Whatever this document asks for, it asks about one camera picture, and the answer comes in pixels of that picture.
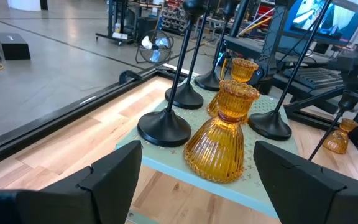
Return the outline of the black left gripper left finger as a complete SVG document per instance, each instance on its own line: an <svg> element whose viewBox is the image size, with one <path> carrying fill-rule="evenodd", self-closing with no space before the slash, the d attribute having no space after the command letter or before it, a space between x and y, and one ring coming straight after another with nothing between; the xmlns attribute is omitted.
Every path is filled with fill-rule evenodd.
<svg viewBox="0 0 358 224"><path fill-rule="evenodd" d="M44 189L0 190L0 224L124 224L141 160L131 141Z"/></svg>

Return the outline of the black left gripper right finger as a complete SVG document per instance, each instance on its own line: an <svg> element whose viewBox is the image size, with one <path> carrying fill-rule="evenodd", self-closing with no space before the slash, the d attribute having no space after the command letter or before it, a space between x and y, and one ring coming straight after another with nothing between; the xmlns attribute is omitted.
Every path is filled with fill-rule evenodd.
<svg viewBox="0 0 358 224"><path fill-rule="evenodd" d="M253 158L282 224L358 224L358 180L265 141Z"/></svg>

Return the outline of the amber glass candle holder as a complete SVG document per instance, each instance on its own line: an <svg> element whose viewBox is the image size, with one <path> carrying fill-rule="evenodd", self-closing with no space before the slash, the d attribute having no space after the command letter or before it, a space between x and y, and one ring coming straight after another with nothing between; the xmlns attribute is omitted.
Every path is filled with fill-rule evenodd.
<svg viewBox="0 0 358 224"><path fill-rule="evenodd" d="M323 147L336 154L345 154L349 144L348 134L358 127L358 123L352 119L343 118L339 129L331 131L323 142Z"/></svg>
<svg viewBox="0 0 358 224"><path fill-rule="evenodd" d="M240 126L257 89L234 80L219 82L218 113L207 120L185 144L184 158L199 176L212 182L229 183L244 171L244 136Z"/></svg>
<svg viewBox="0 0 358 224"><path fill-rule="evenodd" d="M235 58L232 60L233 68L231 69L231 77L237 83L242 83L246 86L247 102L245 103L246 113L241 118L240 123L246 124L248 120L248 113L254 101L256 101L260 93L259 91L248 85L247 82L252 78L254 72L258 69L258 65L254 62L243 58Z"/></svg>

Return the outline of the black keyboard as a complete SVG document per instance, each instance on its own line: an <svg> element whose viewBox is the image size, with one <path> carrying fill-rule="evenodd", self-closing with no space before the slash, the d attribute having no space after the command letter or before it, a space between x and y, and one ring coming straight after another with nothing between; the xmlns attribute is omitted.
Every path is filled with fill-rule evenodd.
<svg viewBox="0 0 358 224"><path fill-rule="evenodd" d="M294 81L314 90L343 84L342 76L339 73L316 67L300 67L294 77Z"/></svg>

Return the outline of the black desk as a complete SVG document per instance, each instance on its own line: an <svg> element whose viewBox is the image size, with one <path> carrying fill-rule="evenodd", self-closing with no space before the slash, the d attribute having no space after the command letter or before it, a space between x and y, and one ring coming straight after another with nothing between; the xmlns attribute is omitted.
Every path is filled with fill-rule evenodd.
<svg viewBox="0 0 358 224"><path fill-rule="evenodd" d="M257 59L262 52L264 43L261 40L248 39L248 38L235 38L228 35L224 36L226 48L246 58ZM292 67L298 61L299 56L296 54L285 55L277 52L277 72L273 78L262 85L262 94L268 95L272 87L283 90L289 77L291 75ZM328 58L322 55L313 54L312 57L305 57L299 68L300 73L309 71L311 74L319 75L324 69L323 67L328 64ZM339 77L337 81L328 81L321 86L311 86L308 83L303 83L303 80L297 76L289 87L288 93L294 96L297 100L304 100L312 96L322 95L330 90L339 92L338 96L334 96L328 100L318 100L314 105L321 110L328 113L335 113L338 110L339 100L342 98L342 78Z"/></svg>

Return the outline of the black box on floor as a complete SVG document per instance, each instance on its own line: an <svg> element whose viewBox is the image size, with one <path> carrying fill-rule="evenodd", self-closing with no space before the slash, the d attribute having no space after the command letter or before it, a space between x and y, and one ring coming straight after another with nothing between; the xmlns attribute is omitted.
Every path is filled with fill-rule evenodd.
<svg viewBox="0 0 358 224"><path fill-rule="evenodd" d="M30 60L28 43L17 33L0 32L0 51L5 60Z"/></svg>

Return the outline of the black floor fan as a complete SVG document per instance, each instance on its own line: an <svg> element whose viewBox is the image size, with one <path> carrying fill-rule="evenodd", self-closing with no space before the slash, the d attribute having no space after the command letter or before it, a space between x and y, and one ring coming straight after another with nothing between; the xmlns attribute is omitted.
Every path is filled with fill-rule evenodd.
<svg viewBox="0 0 358 224"><path fill-rule="evenodd" d="M161 30L147 31L139 40L137 63L161 64L170 58L174 39Z"/></svg>

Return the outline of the lit computer monitor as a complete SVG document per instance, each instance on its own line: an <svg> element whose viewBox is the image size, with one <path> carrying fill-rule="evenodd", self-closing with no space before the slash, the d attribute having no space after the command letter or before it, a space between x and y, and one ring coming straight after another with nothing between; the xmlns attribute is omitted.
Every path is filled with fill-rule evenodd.
<svg viewBox="0 0 358 224"><path fill-rule="evenodd" d="M284 33L301 37L313 30L327 0L295 0ZM348 44L358 30L358 0L331 0L314 38L330 44Z"/></svg>

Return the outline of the black wheeled cart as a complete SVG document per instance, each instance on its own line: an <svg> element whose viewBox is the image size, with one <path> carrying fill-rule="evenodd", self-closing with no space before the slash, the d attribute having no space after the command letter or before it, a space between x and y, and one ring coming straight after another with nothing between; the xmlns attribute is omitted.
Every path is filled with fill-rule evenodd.
<svg viewBox="0 0 358 224"><path fill-rule="evenodd" d="M128 0L106 0L106 2L108 3L108 32L106 35L95 33L96 41L102 37L108 40L113 40L118 46L121 46L127 41L127 39L124 39L124 21ZM119 23L119 33L114 36L116 23Z"/></svg>

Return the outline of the black bin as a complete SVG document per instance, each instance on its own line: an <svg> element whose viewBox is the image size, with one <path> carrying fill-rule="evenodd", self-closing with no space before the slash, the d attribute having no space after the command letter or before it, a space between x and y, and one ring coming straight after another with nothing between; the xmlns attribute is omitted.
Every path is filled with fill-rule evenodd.
<svg viewBox="0 0 358 224"><path fill-rule="evenodd" d="M137 21L137 33L142 37L146 32L154 30L157 25L157 17L140 17Z"/></svg>

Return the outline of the white round column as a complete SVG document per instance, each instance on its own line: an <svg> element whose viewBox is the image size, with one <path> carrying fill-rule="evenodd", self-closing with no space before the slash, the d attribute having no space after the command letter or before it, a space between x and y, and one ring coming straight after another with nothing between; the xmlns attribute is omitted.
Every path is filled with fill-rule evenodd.
<svg viewBox="0 0 358 224"><path fill-rule="evenodd" d="M8 6L21 11L41 11L40 0L7 0Z"/></svg>

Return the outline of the red parts bin rack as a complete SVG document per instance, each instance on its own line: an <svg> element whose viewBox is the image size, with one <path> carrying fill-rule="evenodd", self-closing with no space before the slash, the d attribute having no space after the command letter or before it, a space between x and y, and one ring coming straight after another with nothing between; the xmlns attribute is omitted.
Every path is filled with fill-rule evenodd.
<svg viewBox="0 0 358 224"><path fill-rule="evenodd" d="M162 9L161 28L180 35L187 25L183 9L184 0L164 0Z"/></svg>

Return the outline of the black diagonal frame brace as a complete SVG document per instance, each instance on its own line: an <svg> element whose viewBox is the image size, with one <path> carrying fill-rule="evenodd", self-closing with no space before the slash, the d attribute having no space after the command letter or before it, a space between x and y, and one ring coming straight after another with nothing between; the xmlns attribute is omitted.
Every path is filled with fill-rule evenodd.
<svg viewBox="0 0 358 224"><path fill-rule="evenodd" d="M306 95L302 96L300 100L296 100L293 103L285 105L285 112L287 115L289 115L291 113L301 111L303 108L315 106L327 113L334 114L339 109L339 101L335 101L334 98L342 96L343 92L343 86L331 89L326 88L313 90L311 93L307 93Z"/></svg>

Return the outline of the black frame post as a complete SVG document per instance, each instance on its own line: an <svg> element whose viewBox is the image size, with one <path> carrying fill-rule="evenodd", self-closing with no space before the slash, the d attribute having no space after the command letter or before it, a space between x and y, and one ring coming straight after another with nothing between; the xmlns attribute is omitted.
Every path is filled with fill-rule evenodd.
<svg viewBox="0 0 358 224"><path fill-rule="evenodd" d="M249 85L261 84L271 79L277 71L277 60L275 58L281 36L288 18L288 12L295 0L275 0L275 8L272 21L264 39L262 51L255 61L259 68L248 81Z"/></svg>

